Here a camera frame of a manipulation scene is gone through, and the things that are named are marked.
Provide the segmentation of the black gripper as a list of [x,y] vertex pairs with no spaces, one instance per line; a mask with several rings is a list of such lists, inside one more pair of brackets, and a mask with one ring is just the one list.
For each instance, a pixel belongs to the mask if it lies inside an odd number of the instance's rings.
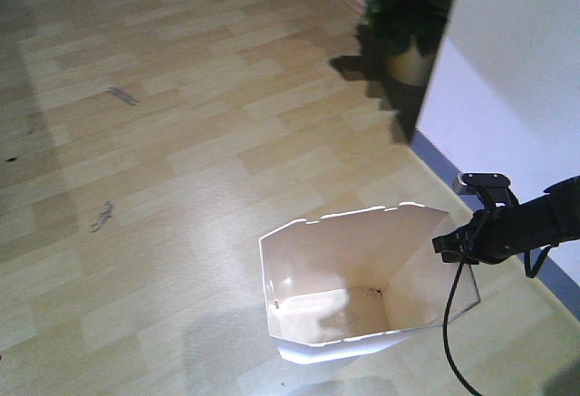
[[444,263],[468,265],[496,265],[510,257],[503,246],[493,247],[493,217],[484,210],[477,210],[472,219],[454,231],[434,237],[431,242],[436,254]]

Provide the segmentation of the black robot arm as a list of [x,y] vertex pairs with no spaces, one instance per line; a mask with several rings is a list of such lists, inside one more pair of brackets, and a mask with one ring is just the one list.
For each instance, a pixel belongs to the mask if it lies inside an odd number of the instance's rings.
[[520,203],[499,173],[461,173],[453,189],[475,195],[483,208],[468,224],[432,239],[445,263],[496,265],[542,246],[559,246],[579,238],[579,177],[545,189],[544,195]]

